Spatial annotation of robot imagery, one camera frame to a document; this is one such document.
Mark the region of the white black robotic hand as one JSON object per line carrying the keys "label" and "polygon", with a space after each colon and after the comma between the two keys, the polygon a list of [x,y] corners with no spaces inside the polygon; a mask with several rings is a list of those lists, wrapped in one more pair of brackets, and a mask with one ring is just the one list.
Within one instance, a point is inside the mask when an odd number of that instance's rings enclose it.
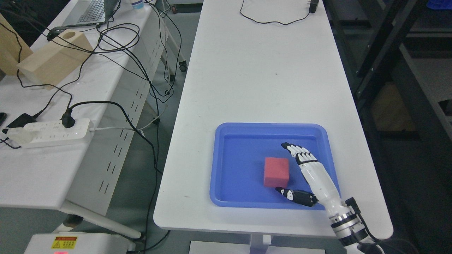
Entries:
{"label": "white black robotic hand", "polygon": [[323,205],[330,219],[351,214],[350,209],[344,206],[340,194],[325,167],[309,150],[291,143],[282,143],[281,146],[295,158],[311,191],[276,187],[277,192],[289,201],[303,206]]}

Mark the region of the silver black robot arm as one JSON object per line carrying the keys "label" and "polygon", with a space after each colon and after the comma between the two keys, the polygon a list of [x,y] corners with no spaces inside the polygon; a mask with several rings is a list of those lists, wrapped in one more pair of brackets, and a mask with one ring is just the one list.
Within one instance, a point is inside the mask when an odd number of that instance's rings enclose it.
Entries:
{"label": "silver black robot arm", "polygon": [[331,228],[347,254],[384,254],[350,206],[326,208]]}

